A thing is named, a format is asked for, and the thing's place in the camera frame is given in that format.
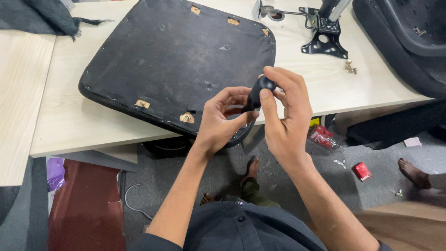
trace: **purple plastic bag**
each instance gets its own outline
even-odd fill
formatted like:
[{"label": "purple plastic bag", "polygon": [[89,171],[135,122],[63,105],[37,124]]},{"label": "purple plastic bag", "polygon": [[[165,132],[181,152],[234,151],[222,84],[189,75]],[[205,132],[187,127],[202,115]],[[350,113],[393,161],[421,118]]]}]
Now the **purple plastic bag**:
[{"label": "purple plastic bag", "polygon": [[46,163],[46,181],[48,192],[61,188],[65,185],[63,178],[65,169],[63,168],[62,158],[50,158]]}]

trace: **sleeve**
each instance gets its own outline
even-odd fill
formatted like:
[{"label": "sleeve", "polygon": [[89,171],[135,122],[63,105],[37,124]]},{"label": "sleeve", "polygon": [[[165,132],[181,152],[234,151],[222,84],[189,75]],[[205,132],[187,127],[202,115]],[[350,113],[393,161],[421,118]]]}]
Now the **sleeve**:
[{"label": "sleeve", "polygon": [[389,246],[387,246],[387,244],[385,244],[384,242],[378,240],[378,242],[380,243],[380,248],[378,251],[393,251],[393,249]]},{"label": "sleeve", "polygon": [[163,250],[163,251],[182,251],[183,249],[177,244],[158,237],[153,234],[142,234],[131,246],[131,251],[150,251],[150,250]]}]

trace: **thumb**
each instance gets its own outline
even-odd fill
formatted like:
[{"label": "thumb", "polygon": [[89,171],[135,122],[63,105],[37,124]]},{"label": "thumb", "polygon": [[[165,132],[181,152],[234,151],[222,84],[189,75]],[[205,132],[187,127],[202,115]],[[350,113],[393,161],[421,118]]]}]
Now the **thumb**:
[{"label": "thumb", "polygon": [[249,111],[245,112],[243,114],[240,114],[240,116],[236,117],[235,119],[230,120],[234,126],[234,129],[237,131],[242,126],[249,124],[251,121],[255,120],[259,116],[259,112],[257,111]]},{"label": "thumb", "polygon": [[268,89],[262,89],[260,91],[260,104],[262,106],[263,114],[265,115],[265,124],[280,123],[279,116],[277,114],[276,100],[273,93]]}]

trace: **wooden desk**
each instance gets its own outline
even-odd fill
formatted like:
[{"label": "wooden desk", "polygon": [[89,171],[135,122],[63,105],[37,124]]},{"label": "wooden desk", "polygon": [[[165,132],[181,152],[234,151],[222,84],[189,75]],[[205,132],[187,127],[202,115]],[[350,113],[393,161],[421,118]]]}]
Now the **wooden desk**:
[{"label": "wooden desk", "polygon": [[[30,154],[32,157],[90,150],[177,134],[106,108],[84,98],[78,81],[96,51],[136,0],[76,4],[74,17],[113,19],[98,26],[81,23],[82,36],[57,37]],[[198,3],[252,19],[254,0],[199,0]],[[285,11],[321,5],[320,0],[264,0]],[[276,66],[304,76],[314,115],[330,114],[429,99],[408,88],[386,65],[352,15],[351,4],[340,18],[340,42],[357,75],[344,70],[345,60],[301,53],[311,39],[305,18],[286,15],[281,22],[261,20],[277,41]],[[283,107],[278,106],[283,117]],[[264,123],[260,113],[257,124]]]},{"label": "wooden desk", "polygon": [[0,185],[21,185],[55,35],[0,30]]}]

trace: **forearm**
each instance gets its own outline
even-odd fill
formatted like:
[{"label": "forearm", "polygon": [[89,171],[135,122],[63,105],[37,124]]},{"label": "forearm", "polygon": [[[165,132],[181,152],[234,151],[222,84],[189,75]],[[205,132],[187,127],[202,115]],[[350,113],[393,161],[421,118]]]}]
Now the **forearm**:
[{"label": "forearm", "polygon": [[203,153],[198,146],[193,146],[189,151],[177,179],[146,233],[183,247],[198,185],[207,164]]},{"label": "forearm", "polygon": [[313,165],[309,155],[287,167],[322,242],[329,250],[376,251],[378,241],[362,226]]}]

